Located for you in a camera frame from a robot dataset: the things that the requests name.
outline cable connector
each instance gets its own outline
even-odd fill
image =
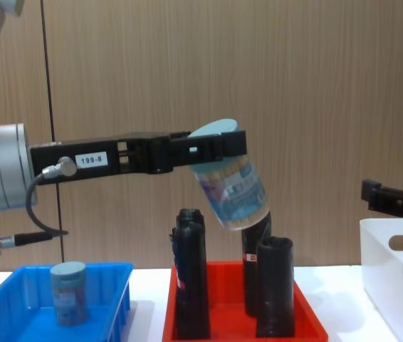
[[[46,180],[57,176],[71,177],[76,173],[77,167],[75,162],[69,157],[62,157],[58,164],[45,167],[42,174]]]
[[[0,238],[0,248],[12,248],[24,246],[26,244],[35,244],[37,242],[48,241],[53,235],[47,232],[36,232],[28,234],[15,234],[9,237]]]

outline blue plastic tray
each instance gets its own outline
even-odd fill
[[[121,342],[132,265],[86,265],[89,318],[71,327],[56,323],[50,268],[21,267],[2,283],[0,342]]]

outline white plastic bin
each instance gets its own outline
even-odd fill
[[[365,290],[397,338],[403,341],[403,251],[389,240],[403,235],[403,219],[360,221],[362,275]]]

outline cable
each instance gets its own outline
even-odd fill
[[[36,242],[48,241],[53,238],[51,233],[47,232],[36,232],[36,233],[27,233],[27,234],[15,234],[14,242],[15,246],[24,246],[26,244],[35,244]]]
[[[68,232],[65,230],[58,230],[51,228],[44,224],[41,220],[37,218],[37,216],[34,214],[32,210],[32,194],[34,190],[36,189],[36,186],[40,181],[44,180],[45,176],[43,173],[39,174],[29,185],[27,192],[26,192],[26,211],[28,212],[29,217],[31,218],[32,222],[40,229],[42,229],[44,232],[47,232],[51,234],[53,237],[60,237],[63,235],[67,235]]]

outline plastic container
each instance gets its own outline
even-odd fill
[[[53,304],[58,324],[74,326],[88,317],[86,308],[86,265],[69,261],[51,267]]]
[[[0,286],[0,342],[120,342],[130,309],[131,264],[87,264],[88,319],[59,326],[51,266],[17,269]]]
[[[191,340],[224,342],[327,342],[328,335],[304,298],[301,290],[294,286],[295,337],[256,338],[256,319],[244,311],[243,266],[241,262],[208,263],[209,318],[211,339]],[[178,339],[176,329],[176,288],[174,268],[170,280],[167,317],[164,326],[164,342],[183,341]]]
[[[397,338],[403,341],[403,251],[389,246],[403,236],[403,219],[360,221],[363,284],[371,301]]]

